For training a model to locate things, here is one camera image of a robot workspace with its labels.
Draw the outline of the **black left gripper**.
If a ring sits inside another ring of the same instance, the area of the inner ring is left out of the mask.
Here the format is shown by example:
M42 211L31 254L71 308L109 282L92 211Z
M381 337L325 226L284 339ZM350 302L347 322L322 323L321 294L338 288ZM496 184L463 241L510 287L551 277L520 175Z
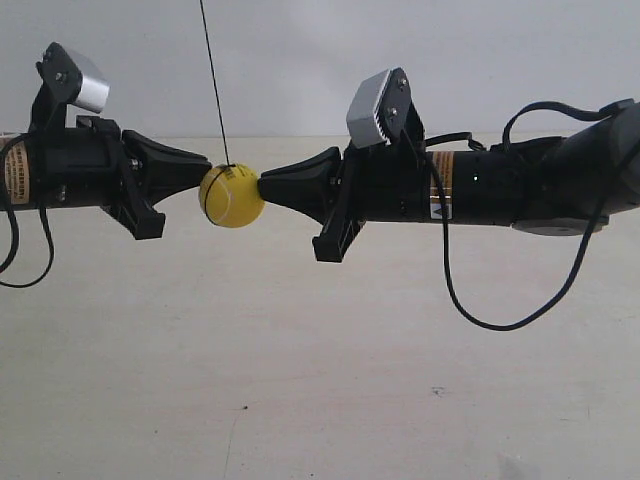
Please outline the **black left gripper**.
M135 174L126 148L143 167ZM48 208L97 206L136 239L162 236L165 215L153 206L200 185L208 159L151 140L98 116L35 138L35 201Z

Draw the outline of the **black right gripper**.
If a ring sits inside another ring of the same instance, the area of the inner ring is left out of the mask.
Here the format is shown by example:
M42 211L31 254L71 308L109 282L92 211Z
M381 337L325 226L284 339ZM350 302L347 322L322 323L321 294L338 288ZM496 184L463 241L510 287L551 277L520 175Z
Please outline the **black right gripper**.
M431 168L412 147L348 147L337 190L324 181L341 161L337 146L291 165L263 172L260 196L268 203L303 214L322 226L312 240L319 262L340 263L368 222L428 223Z

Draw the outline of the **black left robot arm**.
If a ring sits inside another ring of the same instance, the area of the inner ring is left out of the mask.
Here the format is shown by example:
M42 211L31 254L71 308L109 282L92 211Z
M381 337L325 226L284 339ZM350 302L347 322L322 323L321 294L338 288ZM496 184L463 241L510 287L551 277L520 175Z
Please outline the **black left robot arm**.
M164 199L196 188L208 159L81 115L74 128L33 133L11 146L1 179L18 211L98 207L137 240L160 238Z

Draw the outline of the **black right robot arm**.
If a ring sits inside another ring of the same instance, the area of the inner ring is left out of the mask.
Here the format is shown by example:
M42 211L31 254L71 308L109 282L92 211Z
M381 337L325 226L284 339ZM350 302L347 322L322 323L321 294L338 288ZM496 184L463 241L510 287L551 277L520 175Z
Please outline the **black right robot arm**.
M368 222L512 227L538 235L579 235L589 222L639 204L639 105L598 111L558 102L548 109L582 120L571 136L447 151L426 138L417 115L399 136L374 146L329 148L263 173L260 196L321 225L315 257L338 263Z

